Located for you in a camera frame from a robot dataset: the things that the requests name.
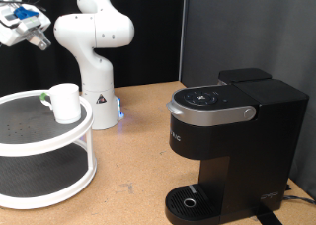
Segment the black wall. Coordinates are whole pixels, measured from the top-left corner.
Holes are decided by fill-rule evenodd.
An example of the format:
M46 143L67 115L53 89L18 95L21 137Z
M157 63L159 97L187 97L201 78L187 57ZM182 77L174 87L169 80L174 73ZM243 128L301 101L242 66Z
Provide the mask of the black wall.
M113 64L115 87L178 80L183 0L111 1L135 26L129 46L96 49ZM27 41L11 47L2 45L0 96L65 82L81 86L75 58L59 45L52 32L59 16L80 13L76 0L42 0L39 5L51 20L45 34L52 45L46 51Z
M261 68L310 96L290 177L316 198L315 0L189 0L182 81Z

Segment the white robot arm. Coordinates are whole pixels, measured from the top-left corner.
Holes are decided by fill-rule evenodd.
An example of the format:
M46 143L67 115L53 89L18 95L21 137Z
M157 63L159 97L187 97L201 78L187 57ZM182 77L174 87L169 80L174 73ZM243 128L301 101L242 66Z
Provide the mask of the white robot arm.
M47 49L50 41L43 32L50 25L49 18L37 7L21 2L0 0L0 42L12 46L27 40L41 50Z
M54 34L79 64L83 97L93 108L93 129L106 129L119 122L119 100L114 94L113 66L96 54L94 48L130 44L134 26L110 0L77 0L77 4L88 14L59 17Z

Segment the logo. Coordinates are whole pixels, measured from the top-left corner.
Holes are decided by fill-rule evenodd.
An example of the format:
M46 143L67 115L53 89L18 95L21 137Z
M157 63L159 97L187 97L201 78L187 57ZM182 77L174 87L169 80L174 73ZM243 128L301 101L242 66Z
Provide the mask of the logo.
M177 135L175 132L173 132L171 129L170 129L170 134L176 139L178 140L179 142L181 141L181 136Z
M97 101L97 104L103 104L103 103L106 103L106 102L107 102L106 98L103 97L103 95L100 95L99 99Z
M203 99L205 99L205 96L201 95L201 96L198 96L197 98L198 98L199 100L203 100Z
M264 194L264 195L261 196L261 199L273 198L273 196L276 196L276 195L278 195L278 192Z

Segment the coffee maker drip tray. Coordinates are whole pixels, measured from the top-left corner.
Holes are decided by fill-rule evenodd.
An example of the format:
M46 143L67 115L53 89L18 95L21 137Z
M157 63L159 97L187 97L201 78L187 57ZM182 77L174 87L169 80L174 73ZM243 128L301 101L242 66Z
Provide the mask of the coffee maker drip tray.
M166 197L166 214L173 224L191 224L203 220L208 222L208 219L215 217L217 223L219 220L219 213L198 184L170 191Z

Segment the wooden table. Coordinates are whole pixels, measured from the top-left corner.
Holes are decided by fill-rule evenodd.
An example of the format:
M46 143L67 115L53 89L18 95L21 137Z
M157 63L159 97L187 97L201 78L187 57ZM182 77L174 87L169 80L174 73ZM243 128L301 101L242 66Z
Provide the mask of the wooden table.
M0 209L0 225L107 224L168 225L167 193L198 182L199 161L169 146L170 113L166 104L184 88L180 82L116 89L125 118L111 129L93 132L98 169L92 182L74 197L34 210ZM309 197L294 182L286 195ZM316 206L289 200L275 212L289 225L315 225ZM232 225L260 225L246 218Z

